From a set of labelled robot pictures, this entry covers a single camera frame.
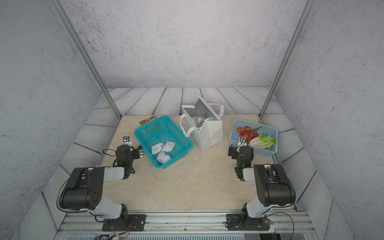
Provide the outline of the green brown snack packet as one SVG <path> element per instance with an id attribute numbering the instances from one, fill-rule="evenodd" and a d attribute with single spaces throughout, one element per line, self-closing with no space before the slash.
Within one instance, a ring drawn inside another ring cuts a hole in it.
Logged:
<path id="1" fill-rule="evenodd" d="M 150 123 L 150 122 L 154 121 L 155 119 L 156 119 L 155 116 L 151 116 L 151 117 L 149 117 L 147 119 L 144 119 L 144 120 L 140 121 L 139 123 L 140 123 L 141 126 L 143 126 L 143 125 L 145 125 L 147 123 Z"/>

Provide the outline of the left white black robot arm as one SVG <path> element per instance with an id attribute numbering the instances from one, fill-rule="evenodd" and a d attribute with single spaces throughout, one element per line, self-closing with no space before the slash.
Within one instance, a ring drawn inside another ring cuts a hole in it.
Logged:
<path id="1" fill-rule="evenodd" d="M 121 145 L 110 167 L 75 168 L 59 191 L 58 209 L 66 213 L 89 212 L 104 221 L 124 217 L 126 207 L 103 196 L 104 184 L 128 179 L 135 173 L 134 160 L 143 156 L 142 146 Z"/>

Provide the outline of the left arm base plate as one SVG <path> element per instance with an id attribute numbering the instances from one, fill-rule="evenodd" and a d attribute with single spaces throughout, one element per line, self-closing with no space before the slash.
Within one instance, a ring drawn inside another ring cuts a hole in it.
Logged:
<path id="1" fill-rule="evenodd" d="M 145 214 L 122 215 L 118 219 L 104 220 L 103 232 L 142 232 L 146 223 Z"/>

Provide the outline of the green lettuce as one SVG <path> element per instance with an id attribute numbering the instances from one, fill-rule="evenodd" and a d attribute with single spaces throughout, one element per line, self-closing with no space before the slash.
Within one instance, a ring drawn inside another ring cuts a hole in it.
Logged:
<path id="1" fill-rule="evenodd" d="M 266 150 L 272 148 L 275 144 L 276 144 L 275 138 L 272 138 L 267 134 L 260 135 L 249 142 L 249 145 L 253 147 L 266 149 Z"/>

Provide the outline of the teal plastic basket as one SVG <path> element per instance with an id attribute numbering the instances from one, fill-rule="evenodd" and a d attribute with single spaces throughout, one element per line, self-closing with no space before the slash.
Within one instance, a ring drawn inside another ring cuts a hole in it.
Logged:
<path id="1" fill-rule="evenodd" d="M 134 131 L 140 145 L 157 169 L 165 169 L 188 154 L 193 148 L 193 142 L 185 136 L 181 128 L 169 117 L 161 116 L 139 127 Z M 152 147 L 166 142 L 175 143 L 174 148 L 168 153 L 171 157 L 166 163 L 157 160 L 158 154 L 152 153 Z"/>

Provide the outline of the white ice pack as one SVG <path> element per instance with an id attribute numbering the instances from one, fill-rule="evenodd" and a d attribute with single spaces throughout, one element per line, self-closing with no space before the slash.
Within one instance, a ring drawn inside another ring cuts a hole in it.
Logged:
<path id="1" fill-rule="evenodd" d="M 155 144 L 151 147 L 151 150 L 152 150 L 152 155 L 157 155 L 158 153 L 160 153 L 162 151 L 164 147 L 164 143 L 158 143 L 158 144 Z"/>
<path id="2" fill-rule="evenodd" d="M 175 145 L 176 145 L 175 142 L 167 141 L 167 142 L 164 144 L 164 146 L 163 146 L 163 148 L 162 148 L 162 151 L 163 151 L 163 152 L 166 152 L 166 153 L 171 152 L 171 151 L 174 149 Z"/>
<path id="3" fill-rule="evenodd" d="M 162 165 L 169 162 L 170 160 L 172 159 L 171 156 L 169 156 L 167 153 L 165 152 L 160 152 L 158 155 L 157 155 L 157 161 L 160 162 Z"/>

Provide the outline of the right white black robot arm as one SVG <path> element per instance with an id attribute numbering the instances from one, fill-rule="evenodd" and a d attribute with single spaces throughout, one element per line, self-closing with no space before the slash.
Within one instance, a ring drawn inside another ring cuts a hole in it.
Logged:
<path id="1" fill-rule="evenodd" d="M 245 220 L 263 219 L 268 211 L 295 203 L 296 192 L 281 164 L 253 165 L 254 150 L 249 146 L 230 146 L 228 156 L 236 160 L 237 178 L 256 184 L 257 196 L 242 209 Z"/>

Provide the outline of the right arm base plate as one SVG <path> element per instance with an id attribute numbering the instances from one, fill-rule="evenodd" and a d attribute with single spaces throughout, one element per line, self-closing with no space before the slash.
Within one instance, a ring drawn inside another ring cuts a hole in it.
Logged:
<path id="1" fill-rule="evenodd" d="M 270 231 L 267 220 L 254 219 L 241 214 L 227 214 L 225 227 L 229 231 Z"/>

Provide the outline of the red cherry tomatoes bunch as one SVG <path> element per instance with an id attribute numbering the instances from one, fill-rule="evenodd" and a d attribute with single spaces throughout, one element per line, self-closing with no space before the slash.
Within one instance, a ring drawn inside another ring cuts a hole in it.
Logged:
<path id="1" fill-rule="evenodd" d="M 249 126 L 245 126 L 244 128 L 238 127 L 237 131 L 240 134 L 240 136 L 247 137 L 247 144 L 250 143 L 250 141 L 256 137 L 259 136 L 258 133 L 259 128 L 251 129 Z"/>

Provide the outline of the aluminium frame post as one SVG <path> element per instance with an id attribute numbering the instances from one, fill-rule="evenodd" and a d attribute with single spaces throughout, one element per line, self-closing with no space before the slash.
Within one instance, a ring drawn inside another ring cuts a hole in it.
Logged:
<path id="1" fill-rule="evenodd" d="M 90 71 L 94 81 L 98 85 L 99 89 L 101 90 L 103 96 L 106 98 L 106 101 L 114 111 L 117 118 L 120 120 L 122 118 L 121 112 L 118 110 L 113 98 L 111 97 L 109 91 L 106 88 L 106 85 L 104 84 L 99 72 L 96 69 L 96 66 L 94 65 L 90 55 L 88 54 L 81 38 L 79 37 L 78 33 L 75 30 L 75 27 L 73 26 L 68 14 L 66 13 L 61 1 L 59 0 L 52 0 L 50 1 L 50 4 L 52 5 L 54 11 L 56 12 L 60 22 L 62 23 L 64 29 L 66 30 L 67 34 L 69 35 L 70 39 L 74 43 L 75 47 L 77 48 L 77 51 L 79 52 L 82 60 L 84 61 L 86 67 Z"/>
<path id="2" fill-rule="evenodd" d="M 311 12 L 313 11 L 313 8 L 314 8 L 314 4 L 315 4 L 315 0 L 307 0 L 306 3 L 305 3 L 305 6 L 304 6 L 304 9 L 302 11 L 302 14 L 299 18 L 299 21 L 297 23 L 297 26 L 293 32 L 293 35 L 291 37 L 291 40 L 290 40 L 290 43 L 287 47 L 287 50 L 284 54 L 284 57 L 283 57 L 283 60 L 279 66 L 279 69 L 275 75 L 275 78 L 271 84 L 271 87 L 270 87 L 270 90 L 269 90 L 269 93 L 267 95 L 267 98 L 265 100 L 265 103 L 262 107 L 262 110 L 261 110 L 261 113 L 259 114 L 260 118 L 262 119 L 264 117 L 264 115 L 267 113 L 267 110 L 270 106 L 270 103 L 273 99 L 273 96 L 275 95 L 275 93 L 277 92 L 277 89 L 283 79 L 283 75 L 289 65 L 289 62 L 292 58 L 292 55 L 295 51 L 295 47 L 296 45 L 298 44 L 298 42 L 300 41 L 300 37 L 301 35 L 303 34 L 303 31 L 304 31 L 304 28 L 306 26 L 306 23 L 311 15 Z"/>

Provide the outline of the right aluminium frame post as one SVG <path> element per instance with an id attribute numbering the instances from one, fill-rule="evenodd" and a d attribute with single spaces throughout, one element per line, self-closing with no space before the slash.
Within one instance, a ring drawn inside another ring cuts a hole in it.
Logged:
<path id="1" fill-rule="evenodd" d="M 267 110 L 270 106 L 270 103 L 273 99 L 273 96 L 275 95 L 275 93 L 277 92 L 277 89 L 283 79 L 283 75 L 289 65 L 289 62 L 292 58 L 292 55 L 295 51 L 295 47 L 296 45 L 298 44 L 298 42 L 300 41 L 300 37 L 301 35 L 303 34 L 303 31 L 304 31 L 304 28 L 306 26 L 306 23 L 311 15 L 311 12 L 313 11 L 313 8 L 314 8 L 314 4 L 315 4 L 315 0 L 307 0 L 306 3 L 305 3 L 305 6 L 304 6 L 304 9 L 302 11 L 302 14 L 299 18 L 299 21 L 297 23 L 297 26 L 293 32 L 293 35 L 291 37 L 291 40 L 290 40 L 290 43 L 287 47 L 287 50 L 284 54 L 284 57 L 283 57 L 283 60 L 279 66 L 279 69 L 275 75 L 275 78 L 271 84 L 271 87 L 270 87 L 270 90 L 269 90 L 269 93 L 267 95 L 267 98 L 265 100 L 265 103 L 262 107 L 262 110 L 261 110 L 261 113 L 259 114 L 260 118 L 262 119 L 264 117 L 264 115 L 267 113 Z"/>

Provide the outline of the white insulated delivery bag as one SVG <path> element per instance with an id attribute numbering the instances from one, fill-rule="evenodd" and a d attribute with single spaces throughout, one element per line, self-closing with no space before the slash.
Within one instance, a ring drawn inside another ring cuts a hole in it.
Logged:
<path id="1" fill-rule="evenodd" d="M 195 105 L 182 105 L 181 109 L 180 128 L 187 138 L 194 138 L 202 152 L 223 141 L 224 106 L 199 97 Z"/>

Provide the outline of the light blue plastic basket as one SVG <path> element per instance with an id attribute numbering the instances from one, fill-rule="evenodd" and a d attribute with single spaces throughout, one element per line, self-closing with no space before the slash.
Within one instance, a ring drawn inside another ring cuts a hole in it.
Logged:
<path id="1" fill-rule="evenodd" d="M 267 125 L 235 119 L 230 144 L 238 150 L 239 145 L 250 145 L 254 154 L 269 158 L 278 151 L 278 130 Z"/>

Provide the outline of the left aluminium frame post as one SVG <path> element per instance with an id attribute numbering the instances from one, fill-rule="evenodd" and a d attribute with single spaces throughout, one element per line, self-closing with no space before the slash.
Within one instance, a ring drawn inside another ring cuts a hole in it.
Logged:
<path id="1" fill-rule="evenodd" d="M 101 90 L 103 96 L 106 98 L 106 101 L 114 111 L 117 118 L 120 120 L 122 118 L 121 112 L 118 110 L 113 98 L 111 97 L 109 91 L 106 88 L 106 85 L 104 84 L 99 72 L 96 69 L 96 66 L 94 65 L 90 55 L 88 54 L 81 38 L 79 37 L 78 33 L 75 30 L 75 27 L 73 26 L 68 14 L 66 13 L 61 1 L 59 0 L 52 0 L 50 1 L 50 4 L 52 5 L 54 11 L 56 12 L 60 22 L 62 23 L 64 29 L 66 30 L 67 34 L 69 35 L 70 39 L 74 43 L 75 47 L 77 48 L 77 51 L 79 52 L 82 60 L 84 61 L 86 67 L 90 71 L 94 81 L 98 85 L 99 89 Z"/>

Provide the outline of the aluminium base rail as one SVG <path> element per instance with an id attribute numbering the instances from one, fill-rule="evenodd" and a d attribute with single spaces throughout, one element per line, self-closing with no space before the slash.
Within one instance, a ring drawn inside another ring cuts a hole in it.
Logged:
<path id="1" fill-rule="evenodd" d="M 318 236 L 308 213 L 278 209 L 267 213 L 261 227 L 252 230 L 239 222 L 232 211 L 133 211 L 133 226 L 127 230 L 102 231 L 102 223 L 90 214 L 67 214 L 56 240 L 106 239 L 240 239 L 249 235 L 271 234 L 274 240 L 316 240 Z"/>

